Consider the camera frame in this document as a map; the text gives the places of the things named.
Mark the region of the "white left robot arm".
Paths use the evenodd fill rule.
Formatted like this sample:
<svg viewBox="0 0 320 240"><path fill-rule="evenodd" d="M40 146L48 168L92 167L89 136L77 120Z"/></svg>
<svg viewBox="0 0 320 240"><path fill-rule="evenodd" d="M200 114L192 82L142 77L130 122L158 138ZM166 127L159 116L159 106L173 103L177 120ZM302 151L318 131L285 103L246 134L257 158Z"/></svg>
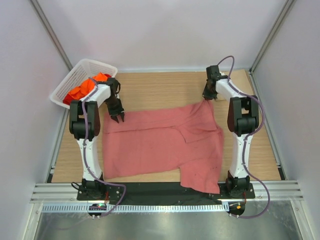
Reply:
<svg viewBox="0 0 320 240"><path fill-rule="evenodd" d="M118 95L121 84L115 78L110 80L111 83L94 81L93 89L87 95L72 100L69 105L69 131L78 143L83 164L81 184L71 184L78 191L79 198L101 200L108 189L122 188L119 197L126 192L125 185L104 181L98 159L97 140L101 129L99 107L106 104L110 118L117 123L118 117L124 120L125 116Z"/></svg>

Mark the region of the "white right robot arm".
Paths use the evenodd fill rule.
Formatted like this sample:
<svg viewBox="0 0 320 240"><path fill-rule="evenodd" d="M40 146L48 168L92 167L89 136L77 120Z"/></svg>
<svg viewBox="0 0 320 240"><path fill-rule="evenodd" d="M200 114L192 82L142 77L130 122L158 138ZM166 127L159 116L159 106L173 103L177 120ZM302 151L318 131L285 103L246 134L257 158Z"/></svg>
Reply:
<svg viewBox="0 0 320 240"><path fill-rule="evenodd" d="M241 92L230 80L208 78L202 97L216 100L218 94L229 103L227 127L233 135L232 162L225 180L225 192L231 198L241 198L250 190L250 145L260 124L258 98Z"/></svg>

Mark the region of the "pink t shirt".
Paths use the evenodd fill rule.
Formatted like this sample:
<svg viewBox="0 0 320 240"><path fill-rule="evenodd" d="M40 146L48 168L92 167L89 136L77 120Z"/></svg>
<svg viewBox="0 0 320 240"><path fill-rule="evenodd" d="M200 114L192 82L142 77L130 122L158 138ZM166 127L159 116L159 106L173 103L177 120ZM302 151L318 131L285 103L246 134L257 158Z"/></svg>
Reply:
<svg viewBox="0 0 320 240"><path fill-rule="evenodd" d="M121 123L104 119L103 174L113 179L179 169L181 186L218 194L223 148L210 101L131 111Z"/></svg>

